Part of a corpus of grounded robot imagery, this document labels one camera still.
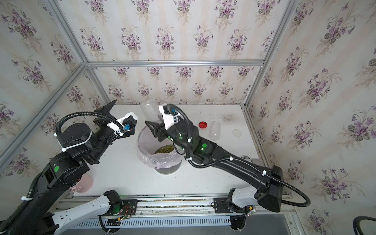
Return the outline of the red jar lid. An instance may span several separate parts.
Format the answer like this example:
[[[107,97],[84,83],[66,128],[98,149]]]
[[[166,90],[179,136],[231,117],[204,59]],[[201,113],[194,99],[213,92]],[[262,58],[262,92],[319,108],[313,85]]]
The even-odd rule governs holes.
[[[199,123],[199,128],[201,128],[201,129],[205,129],[205,128],[207,128],[208,127],[208,124],[205,122],[205,121],[201,121],[200,123]]]

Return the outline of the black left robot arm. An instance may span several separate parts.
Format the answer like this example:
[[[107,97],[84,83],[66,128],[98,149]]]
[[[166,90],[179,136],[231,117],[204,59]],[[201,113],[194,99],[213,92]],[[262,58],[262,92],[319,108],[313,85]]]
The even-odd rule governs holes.
[[[116,101],[93,112],[80,111],[61,118],[55,137],[61,152],[53,157],[32,181],[27,195],[14,213],[1,222],[2,235],[57,235],[70,226],[120,204],[115,191],[63,213],[49,212],[52,205],[82,176],[89,165],[99,163],[107,148],[117,139],[134,135],[138,117],[133,112],[117,119],[110,114]]]

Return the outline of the pink cup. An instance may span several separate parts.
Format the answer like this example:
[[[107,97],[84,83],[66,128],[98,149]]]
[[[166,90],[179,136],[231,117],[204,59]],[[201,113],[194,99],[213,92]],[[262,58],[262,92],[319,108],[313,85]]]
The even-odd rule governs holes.
[[[84,174],[74,186],[70,187],[70,191],[76,193],[86,193],[91,189],[93,184],[93,178],[88,174]]]

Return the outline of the clear round jar lid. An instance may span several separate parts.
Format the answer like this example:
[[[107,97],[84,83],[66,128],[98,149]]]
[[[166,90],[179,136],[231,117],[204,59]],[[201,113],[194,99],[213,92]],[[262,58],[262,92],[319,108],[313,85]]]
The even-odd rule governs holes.
[[[239,129],[234,129],[234,130],[232,131],[232,134],[233,134],[233,137],[235,137],[235,138],[240,138],[240,137],[242,136],[242,131],[239,130]]]

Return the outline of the clear plastic jar of beans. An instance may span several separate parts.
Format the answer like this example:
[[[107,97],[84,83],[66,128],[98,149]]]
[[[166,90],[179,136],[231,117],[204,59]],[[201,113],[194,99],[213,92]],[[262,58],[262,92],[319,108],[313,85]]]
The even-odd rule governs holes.
[[[210,124],[209,137],[213,141],[218,141],[221,135],[221,123],[219,121],[213,121]]]

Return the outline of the clear jar with beans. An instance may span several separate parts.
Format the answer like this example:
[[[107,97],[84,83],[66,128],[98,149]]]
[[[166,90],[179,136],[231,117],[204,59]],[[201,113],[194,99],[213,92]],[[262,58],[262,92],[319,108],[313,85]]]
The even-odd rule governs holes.
[[[140,107],[147,121],[156,123],[161,123],[163,121],[157,103],[153,101],[143,102],[140,104]]]

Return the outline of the aluminium mounting rail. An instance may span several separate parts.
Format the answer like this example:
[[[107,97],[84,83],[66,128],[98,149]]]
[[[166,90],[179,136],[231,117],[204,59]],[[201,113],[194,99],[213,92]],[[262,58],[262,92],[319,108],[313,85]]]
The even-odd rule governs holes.
[[[73,196],[59,199],[55,205],[56,211],[64,211],[92,201],[99,196]],[[212,206],[215,198],[227,197],[225,193],[215,194],[160,194],[160,195],[123,195],[123,200],[137,200],[136,212],[132,217],[171,217],[171,216],[210,216],[215,213]],[[261,206],[255,206],[256,214],[276,214]],[[297,214],[293,206],[281,205],[282,214]]]

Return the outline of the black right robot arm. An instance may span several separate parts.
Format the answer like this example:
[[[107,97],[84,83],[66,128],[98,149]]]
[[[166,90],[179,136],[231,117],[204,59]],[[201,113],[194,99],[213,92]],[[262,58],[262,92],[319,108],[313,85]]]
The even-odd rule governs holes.
[[[281,205],[308,207],[309,197],[284,181],[283,171],[278,166],[268,168],[240,158],[200,135],[201,126],[197,117],[187,115],[182,108],[173,104],[145,105],[143,112],[146,125],[159,142],[170,140],[177,154],[184,156],[197,169],[214,167],[230,173],[250,186],[232,188],[224,203],[227,210],[238,213],[231,217],[231,227],[241,230],[246,218],[255,205],[270,212],[280,212]]]

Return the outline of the mesh bin with pink bag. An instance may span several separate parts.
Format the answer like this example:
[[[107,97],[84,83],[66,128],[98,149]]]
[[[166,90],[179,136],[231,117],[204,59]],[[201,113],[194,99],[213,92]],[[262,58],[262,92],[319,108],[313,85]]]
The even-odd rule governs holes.
[[[146,125],[137,139],[138,158],[142,163],[160,174],[169,175],[176,172],[183,161],[170,140],[159,142]]]

